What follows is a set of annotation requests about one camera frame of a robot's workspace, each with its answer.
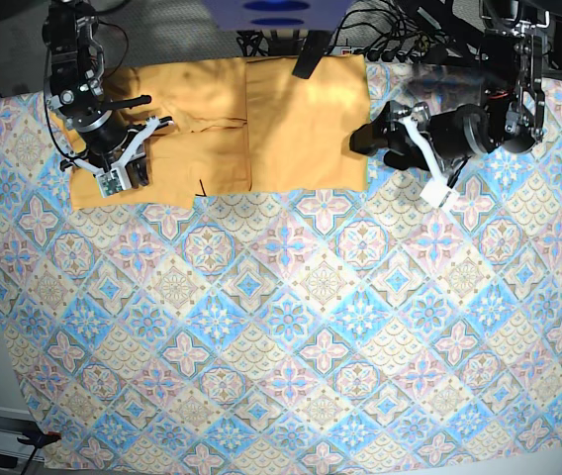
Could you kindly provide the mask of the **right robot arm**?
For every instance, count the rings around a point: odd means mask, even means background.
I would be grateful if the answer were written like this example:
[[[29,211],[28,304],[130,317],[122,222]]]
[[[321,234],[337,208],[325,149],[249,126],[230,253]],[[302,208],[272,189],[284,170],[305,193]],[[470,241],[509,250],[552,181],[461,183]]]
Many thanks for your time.
[[[128,123],[120,112],[148,105],[151,97],[113,100],[105,93],[104,49],[95,38],[105,14],[85,1],[52,1],[42,37],[47,47],[45,114],[55,114],[84,142],[80,151],[57,150],[59,168],[90,173],[107,198],[149,184],[145,143],[173,119],[151,116]]]

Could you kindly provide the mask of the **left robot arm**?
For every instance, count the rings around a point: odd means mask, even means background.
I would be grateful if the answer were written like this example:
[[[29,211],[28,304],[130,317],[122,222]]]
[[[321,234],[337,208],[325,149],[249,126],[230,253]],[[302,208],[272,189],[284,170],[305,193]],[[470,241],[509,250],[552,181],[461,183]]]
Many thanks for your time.
[[[454,186],[469,160],[499,147],[526,153],[543,137],[549,14],[524,1],[482,1],[479,9],[483,31],[456,17],[449,1],[418,1],[407,10],[425,33],[444,35],[443,58],[480,73],[478,102],[432,114],[425,102],[406,106],[391,100],[349,139],[353,152],[383,152],[388,167],[429,172],[421,198],[444,211],[459,197]]]

